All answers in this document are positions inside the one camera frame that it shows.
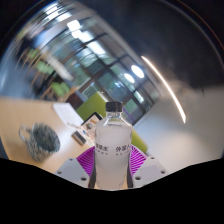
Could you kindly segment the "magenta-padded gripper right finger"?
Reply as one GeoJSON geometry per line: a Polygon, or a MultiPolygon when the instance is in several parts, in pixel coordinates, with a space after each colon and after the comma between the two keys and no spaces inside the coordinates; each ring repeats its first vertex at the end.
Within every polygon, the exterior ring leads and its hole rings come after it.
{"type": "Polygon", "coordinates": [[[128,187],[140,188],[167,175],[167,170],[154,156],[147,156],[135,146],[131,147],[128,167],[128,187]]]}

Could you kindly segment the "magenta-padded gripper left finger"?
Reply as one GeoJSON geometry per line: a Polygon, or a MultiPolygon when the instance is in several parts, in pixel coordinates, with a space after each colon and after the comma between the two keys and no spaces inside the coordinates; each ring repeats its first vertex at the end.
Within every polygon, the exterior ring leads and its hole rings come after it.
{"type": "Polygon", "coordinates": [[[77,158],[68,158],[55,174],[81,187],[93,188],[96,181],[94,147],[87,149],[77,158]]]}

